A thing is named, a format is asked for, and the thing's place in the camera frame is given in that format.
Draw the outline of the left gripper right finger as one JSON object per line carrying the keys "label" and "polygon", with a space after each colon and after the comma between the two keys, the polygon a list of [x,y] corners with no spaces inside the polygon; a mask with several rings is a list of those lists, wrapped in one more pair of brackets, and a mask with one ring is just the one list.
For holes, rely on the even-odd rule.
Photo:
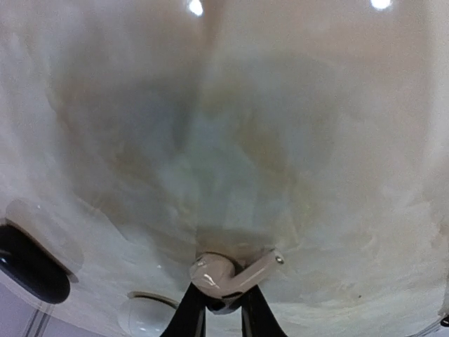
{"label": "left gripper right finger", "polygon": [[241,297],[243,337],[284,337],[259,286],[254,286]]}

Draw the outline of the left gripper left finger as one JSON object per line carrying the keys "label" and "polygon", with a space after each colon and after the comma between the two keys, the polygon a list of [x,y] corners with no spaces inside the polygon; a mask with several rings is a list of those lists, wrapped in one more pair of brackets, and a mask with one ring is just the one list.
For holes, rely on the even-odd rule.
{"label": "left gripper left finger", "polygon": [[184,294],[164,337],[205,337],[206,297],[192,283]]}

